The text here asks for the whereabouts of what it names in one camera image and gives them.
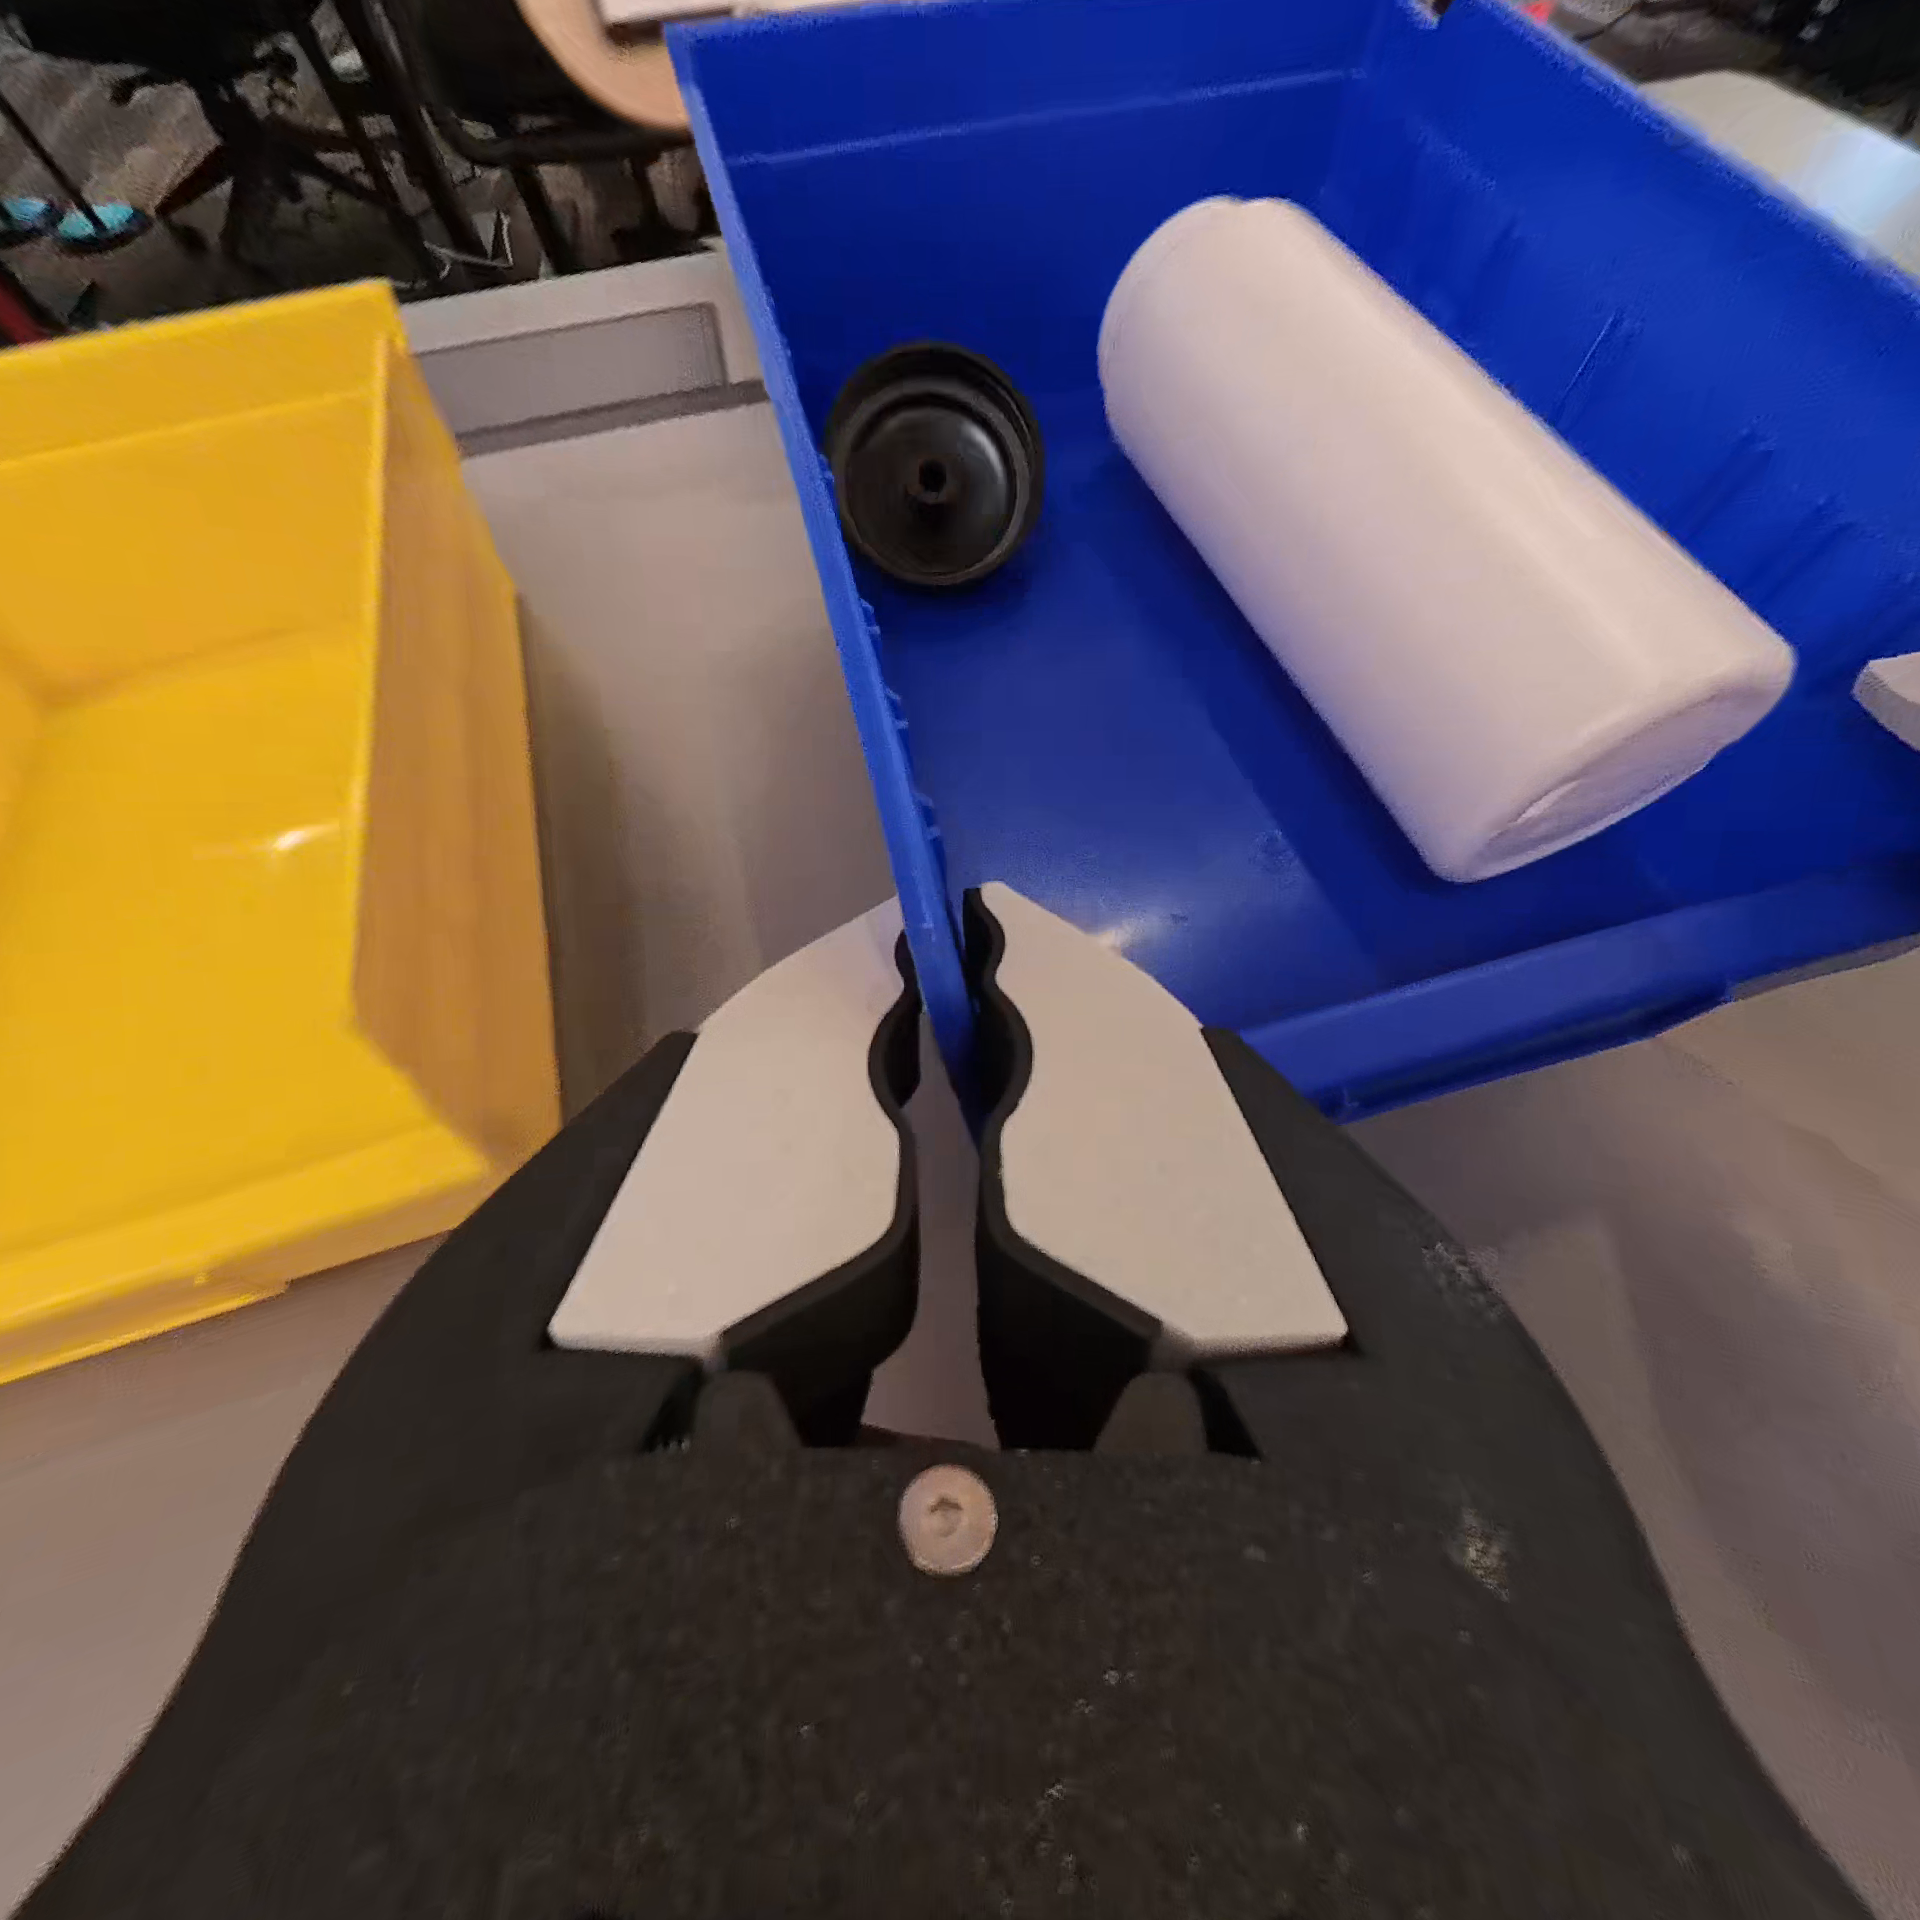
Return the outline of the black bottle lid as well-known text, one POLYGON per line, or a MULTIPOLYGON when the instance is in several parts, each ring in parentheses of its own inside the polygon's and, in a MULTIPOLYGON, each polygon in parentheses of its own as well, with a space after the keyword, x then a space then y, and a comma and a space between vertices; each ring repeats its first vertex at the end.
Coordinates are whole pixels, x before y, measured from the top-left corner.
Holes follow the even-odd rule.
POLYGON ((824 462, 848 545, 896 584, 960 592, 1040 526, 1047 448, 1008 373, 959 342, 878 352, 836 392, 824 462))

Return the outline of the blue plastic bin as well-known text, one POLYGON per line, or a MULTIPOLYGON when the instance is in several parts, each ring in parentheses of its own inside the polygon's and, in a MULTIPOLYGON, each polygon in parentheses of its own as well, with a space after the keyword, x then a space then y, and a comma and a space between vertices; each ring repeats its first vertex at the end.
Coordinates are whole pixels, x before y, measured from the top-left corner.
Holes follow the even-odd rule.
POLYGON ((866 4, 670 57, 951 1066, 959 905, 1006 879, 1337 1119, 1650 1038, 1916 944, 1916 281, 1510 4, 866 4), (1796 650, 1674 798, 1430 876, 1122 460, 1098 320, 1176 209, 1286 198, 1796 650), (1040 528, 960 592, 843 544, 824 432, 874 356, 992 359, 1040 528))

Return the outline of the white plastic bottle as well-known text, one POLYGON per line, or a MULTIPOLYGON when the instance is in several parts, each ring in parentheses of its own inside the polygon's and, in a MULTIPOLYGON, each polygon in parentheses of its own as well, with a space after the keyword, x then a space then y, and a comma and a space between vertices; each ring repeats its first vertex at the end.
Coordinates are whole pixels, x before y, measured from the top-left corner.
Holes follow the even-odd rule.
POLYGON ((1095 342, 1118 448, 1430 870, 1618 825, 1792 647, 1308 209, 1203 198, 1095 342))

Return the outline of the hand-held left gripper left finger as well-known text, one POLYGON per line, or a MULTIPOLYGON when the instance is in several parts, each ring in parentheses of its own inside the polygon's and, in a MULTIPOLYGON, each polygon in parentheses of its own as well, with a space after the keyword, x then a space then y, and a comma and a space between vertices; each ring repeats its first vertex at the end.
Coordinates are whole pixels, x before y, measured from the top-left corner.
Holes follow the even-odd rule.
POLYGON ((644 1060, 670 1073, 546 1343, 759 1376, 806 1444, 852 1444, 921 1292, 906 1106, 921 986, 899 902, 759 970, 644 1060))

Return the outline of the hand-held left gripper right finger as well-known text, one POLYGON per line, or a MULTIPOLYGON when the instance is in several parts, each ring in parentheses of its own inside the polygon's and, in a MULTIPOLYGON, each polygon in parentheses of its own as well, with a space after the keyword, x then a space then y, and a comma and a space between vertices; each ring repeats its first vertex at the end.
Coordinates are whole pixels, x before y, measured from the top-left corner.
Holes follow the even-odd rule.
POLYGON ((1091 1449, 1144 1376, 1337 1350, 1350 1319, 1203 1021, 1004 879, 964 934, 996 1438, 1091 1449))

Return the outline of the yellow plastic bin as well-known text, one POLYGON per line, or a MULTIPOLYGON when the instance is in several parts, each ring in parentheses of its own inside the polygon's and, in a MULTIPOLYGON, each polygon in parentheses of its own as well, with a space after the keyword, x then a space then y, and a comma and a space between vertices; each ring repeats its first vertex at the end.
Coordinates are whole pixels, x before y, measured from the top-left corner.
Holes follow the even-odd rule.
POLYGON ((519 599, 385 281, 3 366, 3 1378, 560 1128, 519 599))

